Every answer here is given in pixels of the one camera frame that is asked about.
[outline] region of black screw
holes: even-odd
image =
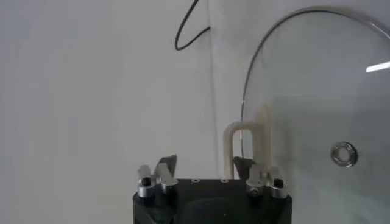
[[[148,186],[152,185],[152,179],[150,177],[144,177],[144,178],[142,178],[141,183],[143,186],[148,187]]]
[[[283,188],[283,186],[285,185],[285,182],[281,179],[274,179],[274,187],[277,187],[277,188]]]

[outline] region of black wire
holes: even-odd
[[[175,49],[177,51],[181,51],[181,50],[184,50],[186,49],[187,47],[189,47],[194,41],[196,41],[196,39],[198,39],[203,33],[207,32],[210,30],[210,26],[204,30],[202,30],[198,35],[196,35],[190,42],[188,42],[186,45],[182,46],[182,47],[178,47],[178,42],[179,42],[179,37],[180,35],[182,34],[182,30],[183,30],[183,27],[185,25],[185,23],[187,22],[188,20],[188,17],[190,17],[190,14],[193,12],[197,2],[199,0],[194,0],[193,4],[191,5],[190,9],[188,10],[187,14],[184,16],[184,19],[177,31],[177,34],[176,34],[176,38],[175,38]]]

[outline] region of white plastic handle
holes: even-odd
[[[271,118],[267,106],[258,113],[258,122],[234,122],[224,132],[225,176],[234,178],[233,135],[237,131],[248,130],[252,134],[253,160],[264,167],[261,172],[268,173],[271,164]]]

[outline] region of white wall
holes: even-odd
[[[210,36],[173,46],[190,4],[1,1],[1,223],[131,223],[138,166],[174,153],[217,175]]]

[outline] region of glass lid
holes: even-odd
[[[264,38],[242,119],[269,111],[271,161],[292,195],[293,223],[389,223],[389,37],[359,15],[312,11]],[[243,133],[246,158],[251,144]]]

